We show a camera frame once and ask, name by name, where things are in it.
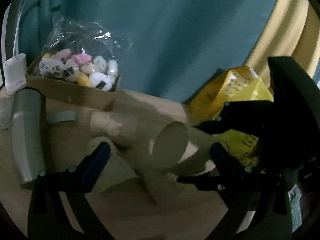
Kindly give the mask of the beige paper cup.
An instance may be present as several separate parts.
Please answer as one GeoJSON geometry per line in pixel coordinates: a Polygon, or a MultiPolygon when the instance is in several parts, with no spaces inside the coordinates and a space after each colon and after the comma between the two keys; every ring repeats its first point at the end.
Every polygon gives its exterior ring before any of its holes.
{"type": "Polygon", "coordinates": [[[165,126],[154,140],[148,164],[177,176],[195,176],[215,169],[209,150],[217,140],[182,122],[165,126]]]}

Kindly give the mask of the patterned paper cup lying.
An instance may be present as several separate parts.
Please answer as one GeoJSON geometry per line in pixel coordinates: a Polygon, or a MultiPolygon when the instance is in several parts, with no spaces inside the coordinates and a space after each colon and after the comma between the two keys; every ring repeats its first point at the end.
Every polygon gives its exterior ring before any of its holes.
{"type": "Polygon", "coordinates": [[[132,148],[136,142],[137,127],[135,115],[93,112],[89,130],[92,137],[108,137],[116,145],[132,148]]]}

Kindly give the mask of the grey metal thermos bottle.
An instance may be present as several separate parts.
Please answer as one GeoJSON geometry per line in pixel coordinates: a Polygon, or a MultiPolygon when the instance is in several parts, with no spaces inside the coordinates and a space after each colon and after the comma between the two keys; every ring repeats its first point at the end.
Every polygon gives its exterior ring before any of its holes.
{"type": "Polygon", "coordinates": [[[47,168],[46,98],[38,90],[24,88],[14,95],[10,134],[16,174],[21,187],[30,187],[47,168]]]}

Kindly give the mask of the yellow snack bag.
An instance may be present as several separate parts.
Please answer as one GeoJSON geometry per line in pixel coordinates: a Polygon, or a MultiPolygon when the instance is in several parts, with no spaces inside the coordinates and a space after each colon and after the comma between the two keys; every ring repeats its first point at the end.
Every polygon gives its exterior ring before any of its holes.
{"type": "Polygon", "coordinates": [[[193,119],[208,134],[224,141],[230,155],[252,169],[258,164],[255,148],[263,133],[273,96],[248,66],[232,68],[208,82],[189,103],[193,119]]]}

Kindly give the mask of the brown cardboard box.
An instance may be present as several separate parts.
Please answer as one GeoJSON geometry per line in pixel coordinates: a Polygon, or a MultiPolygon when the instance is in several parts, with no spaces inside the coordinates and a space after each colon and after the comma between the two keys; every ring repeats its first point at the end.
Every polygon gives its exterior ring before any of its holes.
{"type": "Polygon", "coordinates": [[[117,97],[116,91],[104,92],[97,88],[80,86],[74,83],[34,75],[40,58],[27,67],[27,86],[39,90],[45,97],[72,105],[110,111],[117,97]]]}

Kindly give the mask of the plastic bag of plush toys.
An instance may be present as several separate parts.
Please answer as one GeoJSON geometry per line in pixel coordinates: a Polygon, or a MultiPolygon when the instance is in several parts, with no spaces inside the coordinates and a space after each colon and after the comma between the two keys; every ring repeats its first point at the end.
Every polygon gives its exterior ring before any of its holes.
{"type": "Polygon", "coordinates": [[[98,22],[62,17],[49,33],[33,74],[114,92],[120,62],[131,46],[128,37],[114,35],[98,22]]]}

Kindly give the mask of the teal curtain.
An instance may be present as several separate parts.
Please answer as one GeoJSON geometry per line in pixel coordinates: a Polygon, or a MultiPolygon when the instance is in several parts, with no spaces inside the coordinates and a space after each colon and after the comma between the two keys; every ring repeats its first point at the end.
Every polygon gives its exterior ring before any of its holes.
{"type": "Polygon", "coordinates": [[[29,62],[65,16],[95,21],[131,41],[121,87],[187,101],[223,69],[241,66],[276,0],[26,0],[19,49],[29,62]]]}

